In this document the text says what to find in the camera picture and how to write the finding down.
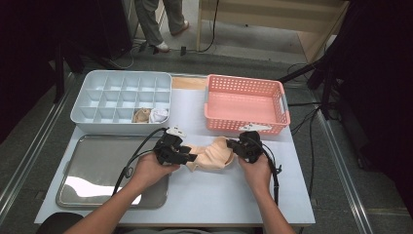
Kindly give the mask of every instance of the pink plastic basket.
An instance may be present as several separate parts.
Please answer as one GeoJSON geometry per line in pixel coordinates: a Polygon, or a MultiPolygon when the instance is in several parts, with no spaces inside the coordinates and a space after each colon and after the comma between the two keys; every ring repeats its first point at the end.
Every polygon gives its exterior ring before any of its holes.
{"type": "Polygon", "coordinates": [[[271,127],[260,134],[277,135],[290,123],[282,83],[213,74],[206,82],[205,116],[206,127],[217,131],[256,124],[271,127]]]}

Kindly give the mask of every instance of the tray compartment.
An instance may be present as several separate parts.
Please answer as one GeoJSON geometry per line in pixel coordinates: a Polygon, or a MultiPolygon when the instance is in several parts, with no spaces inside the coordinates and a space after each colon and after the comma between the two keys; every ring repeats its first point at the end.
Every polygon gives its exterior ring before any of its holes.
{"type": "Polygon", "coordinates": [[[94,116],[95,123],[113,123],[115,108],[98,108],[94,116]]]}
{"type": "Polygon", "coordinates": [[[156,77],[149,79],[149,78],[141,78],[139,81],[139,88],[138,90],[141,92],[154,92],[156,87],[156,77]]]}
{"type": "Polygon", "coordinates": [[[155,108],[169,109],[169,97],[170,92],[157,92],[155,93],[154,102],[155,108]]]}
{"type": "Polygon", "coordinates": [[[103,91],[99,107],[116,107],[119,93],[119,91],[103,91]]]}
{"type": "Polygon", "coordinates": [[[154,107],[154,92],[137,93],[136,108],[153,108],[154,107]]]}
{"type": "Polygon", "coordinates": [[[99,105],[101,95],[102,91],[85,90],[79,95],[78,104],[79,106],[97,107],[99,105]]]}
{"type": "Polygon", "coordinates": [[[140,78],[136,76],[126,76],[122,85],[123,91],[137,91],[139,87],[140,78]]]}
{"type": "Polygon", "coordinates": [[[118,108],[115,111],[113,123],[129,124],[133,117],[133,108],[118,108]]]}
{"type": "Polygon", "coordinates": [[[96,107],[79,107],[72,111],[72,121],[79,123],[91,123],[94,121],[96,107]]]}
{"type": "Polygon", "coordinates": [[[168,77],[157,77],[156,80],[156,91],[157,92],[168,92],[170,91],[170,80],[168,77]]]}
{"type": "Polygon", "coordinates": [[[93,90],[102,91],[106,83],[107,74],[103,76],[99,76],[99,74],[96,74],[96,73],[89,73],[89,74],[91,75],[89,76],[89,79],[85,79],[85,82],[83,83],[82,88],[84,90],[93,89],[93,90]]]}
{"type": "Polygon", "coordinates": [[[121,91],[119,95],[117,107],[129,107],[134,108],[136,103],[136,92],[133,91],[121,91]]]}
{"type": "Polygon", "coordinates": [[[120,91],[122,88],[123,81],[124,81],[124,74],[111,73],[107,77],[106,84],[104,85],[104,90],[120,91]]]}

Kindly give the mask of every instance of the beige foam object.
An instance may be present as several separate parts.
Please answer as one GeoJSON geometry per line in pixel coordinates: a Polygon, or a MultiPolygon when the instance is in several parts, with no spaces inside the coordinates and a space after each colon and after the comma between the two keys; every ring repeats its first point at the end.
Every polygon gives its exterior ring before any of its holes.
{"type": "Polygon", "coordinates": [[[133,115],[133,123],[148,123],[149,115],[151,114],[151,109],[140,108],[133,115]]]}
{"type": "Polygon", "coordinates": [[[190,145],[190,153],[198,154],[194,162],[186,163],[186,166],[194,172],[197,167],[207,170],[219,170],[225,168],[234,160],[234,152],[227,147],[227,138],[217,137],[213,143],[207,147],[190,145]]]}

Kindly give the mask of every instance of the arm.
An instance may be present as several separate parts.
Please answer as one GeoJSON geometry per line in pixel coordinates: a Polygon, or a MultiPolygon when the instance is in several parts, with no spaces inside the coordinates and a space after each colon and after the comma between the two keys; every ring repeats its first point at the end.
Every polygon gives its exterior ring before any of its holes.
{"type": "Polygon", "coordinates": [[[133,200],[161,177],[179,165],[161,166],[154,153],[142,156],[128,184],[98,209],[88,214],[64,233],[112,233],[133,200]]]}
{"type": "Polygon", "coordinates": [[[239,157],[239,162],[244,169],[246,182],[257,201],[266,232],[271,234],[295,233],[271,196],[269,189],[271,171],[265,155],[261,155],[254,164],[249,164],[241,157],[239,157]]]}

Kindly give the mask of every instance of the shoe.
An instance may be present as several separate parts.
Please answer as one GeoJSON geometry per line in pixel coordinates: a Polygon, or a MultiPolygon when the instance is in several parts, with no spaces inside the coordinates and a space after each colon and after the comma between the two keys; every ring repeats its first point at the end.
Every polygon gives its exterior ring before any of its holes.
{"type": "Polygon", "coordinates": [[[155,47],[156,49],[158,49],[158,51],[163,52],[163,53],[167,53],[170,50],[169,46],[167,45],[167,43],[165,43],[165,41],[155,47]]]}
{"type": "Polygon", "coordinates": [[[185,31],[186,29],[188,29],[188,27],[189,27],[189,21],[184,20],[182,28],[179,31],[172,32],[170,35],[176,36],[176,35],[180,34],[181,32],[185,31]]]}

